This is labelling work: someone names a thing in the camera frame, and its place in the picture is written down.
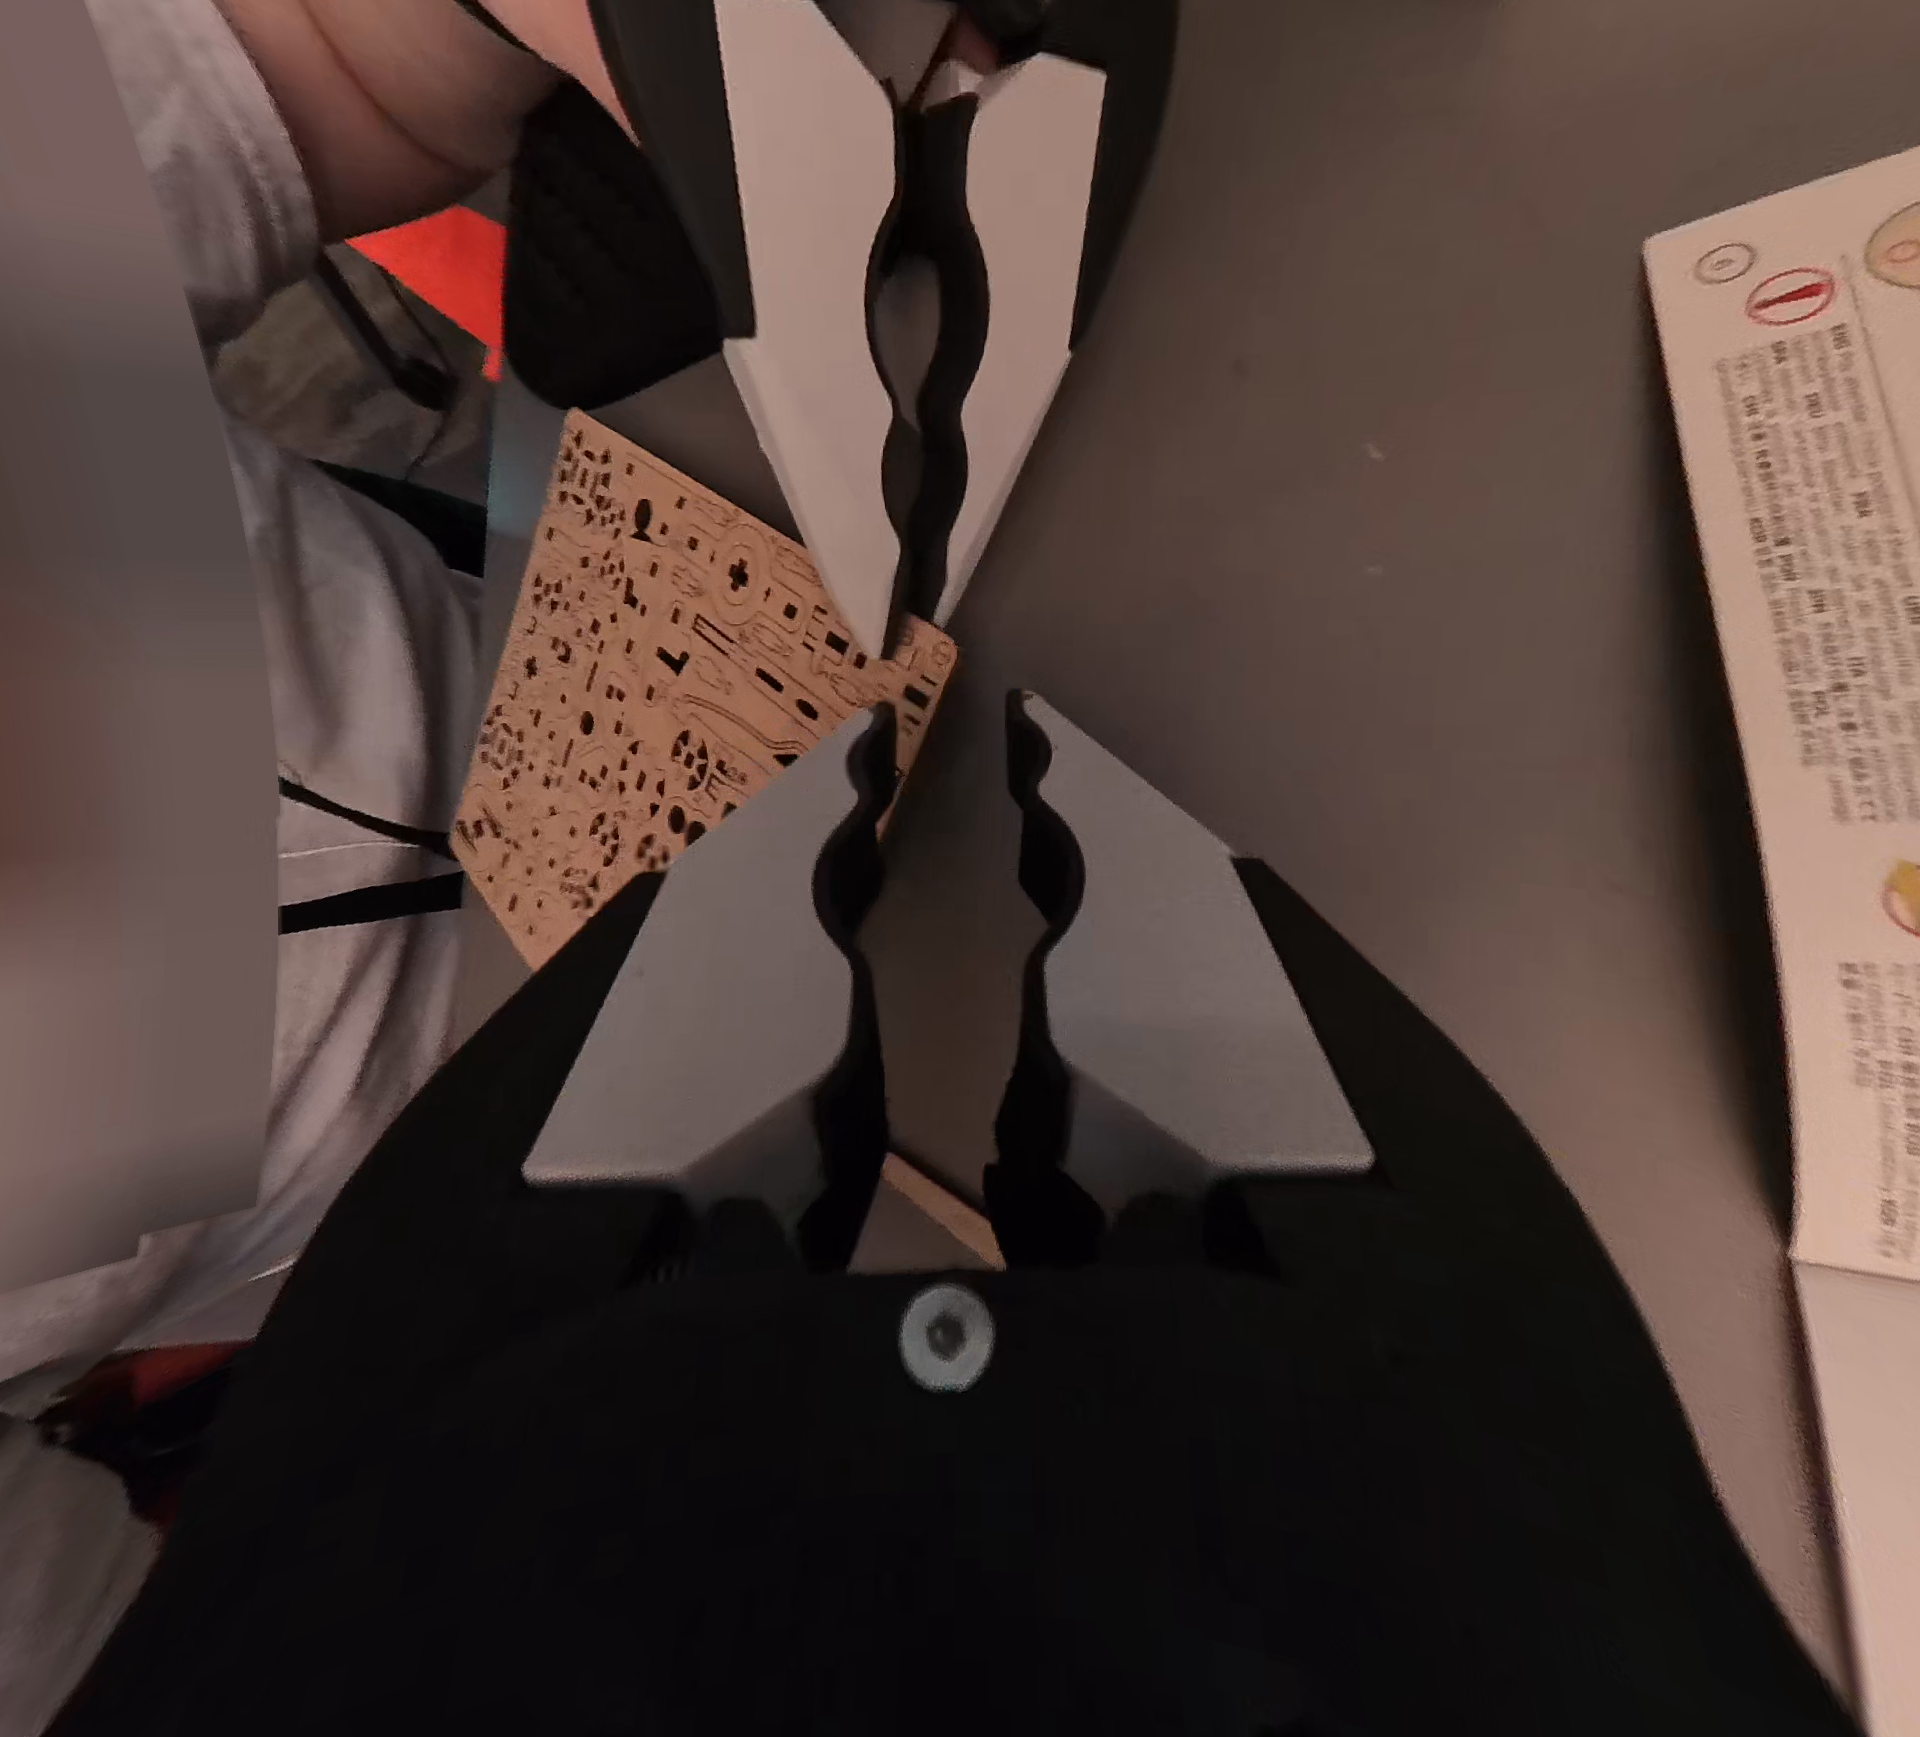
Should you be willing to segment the orange object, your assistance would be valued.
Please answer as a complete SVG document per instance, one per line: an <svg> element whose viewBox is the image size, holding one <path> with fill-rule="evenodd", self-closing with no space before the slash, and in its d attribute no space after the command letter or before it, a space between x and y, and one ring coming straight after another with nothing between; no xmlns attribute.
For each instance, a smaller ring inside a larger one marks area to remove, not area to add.
<svg viewBox="0 0 1920 1737"><path fill-rule="evenodd" d="M483 341L483 376L492 381L503 378L511 242L505 222L455 204L409 224L351 236L347 242Z"/></svg>

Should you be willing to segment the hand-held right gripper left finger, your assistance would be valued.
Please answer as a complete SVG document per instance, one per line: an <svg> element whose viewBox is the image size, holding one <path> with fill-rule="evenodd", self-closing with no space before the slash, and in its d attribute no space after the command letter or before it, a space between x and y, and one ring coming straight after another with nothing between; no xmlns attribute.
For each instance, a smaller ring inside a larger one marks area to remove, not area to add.
<svg viewBox="0 0 1920 1737"><path fill-rule="evenodd" d="M899 781L889 703L849 719L665 873L522 1174L764 1204L846 1269L889 1152L873 973Z"/></svg>

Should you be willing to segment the laser-cut wooden parts sheet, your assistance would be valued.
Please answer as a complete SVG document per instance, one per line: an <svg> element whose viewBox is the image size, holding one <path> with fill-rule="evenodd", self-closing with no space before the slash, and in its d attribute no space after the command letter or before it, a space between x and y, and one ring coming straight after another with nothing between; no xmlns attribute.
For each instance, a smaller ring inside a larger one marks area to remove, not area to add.
<svg viewBox="0 0 1920 1737"><path fill-rule="evenodd" d="M551 473L450 838L532 970L446 1068L473 1088L498 1072L526 1100L507 1164L529 1188L522 1164L665 873L878 703L901 779L884 861L959 667L923 620L867 654L800 544L583 412Z"/></svg>

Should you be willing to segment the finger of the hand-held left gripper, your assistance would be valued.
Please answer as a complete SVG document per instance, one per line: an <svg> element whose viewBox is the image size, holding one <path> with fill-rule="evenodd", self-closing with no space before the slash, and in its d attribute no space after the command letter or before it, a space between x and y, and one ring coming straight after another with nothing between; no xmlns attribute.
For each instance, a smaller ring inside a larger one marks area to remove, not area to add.
<svg viewBox="0 0 1920 1737"><path fill-rule="evenodd" d="M929 75L909 125L911 236L938 332L918 391L907 608L948 625L1069 367L1105 71L1031 56Z"/></svg>
<svg viewBox="0 0 1920 1737"><path fill-rule="evenodd" d="M947 0L714 0L753 325L724 356L851 636L886 652L903 538L886 457L905 419L876 358L873 282L901 201L901 91Z"/></svg>

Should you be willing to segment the person in white shirt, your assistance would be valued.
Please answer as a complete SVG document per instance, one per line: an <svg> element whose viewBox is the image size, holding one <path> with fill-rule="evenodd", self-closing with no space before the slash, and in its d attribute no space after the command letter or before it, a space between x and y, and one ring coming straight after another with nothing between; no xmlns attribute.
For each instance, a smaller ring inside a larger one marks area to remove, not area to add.
<svg viewBox="0 0 1920 1737"><path fill-rule="evenodd" d="M321 253L296 144L214 0L84 2L214 354ZM478 680L476 586L321 465L236 419L227 433L280 779L329 807L450 827ZM34 1415L110 1352L298 1256L444 1047L457 937L444 912L285 934L256 1204L4 1294L4 1733L46 1730L161 1544L125 1484Z"/></svg>

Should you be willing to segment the printed instruction leaflet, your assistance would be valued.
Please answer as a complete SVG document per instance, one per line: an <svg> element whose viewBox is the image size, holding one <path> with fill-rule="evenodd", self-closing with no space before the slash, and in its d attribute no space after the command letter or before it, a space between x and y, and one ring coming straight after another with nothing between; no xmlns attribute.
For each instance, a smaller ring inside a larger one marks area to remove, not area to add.
<svg viewBox="0 0 1920 1737"><path fill-rule="evenodd" d="M1917 1733L1919 152L1644 264L1765 861L1862 1722Z"/></svg>

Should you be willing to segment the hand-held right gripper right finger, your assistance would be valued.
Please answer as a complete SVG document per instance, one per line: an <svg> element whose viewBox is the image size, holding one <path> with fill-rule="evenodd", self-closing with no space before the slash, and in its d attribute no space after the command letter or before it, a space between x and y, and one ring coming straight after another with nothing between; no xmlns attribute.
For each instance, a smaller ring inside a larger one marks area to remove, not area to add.
<svg viewBox="0 0 1920 1737"><path fill-rule="evenodd" d="M1007 1265L1088 1262L1152 1197L1373 1173L1234 851L1040 695L1005 724L1043 920L980 1181Z"/></svg>

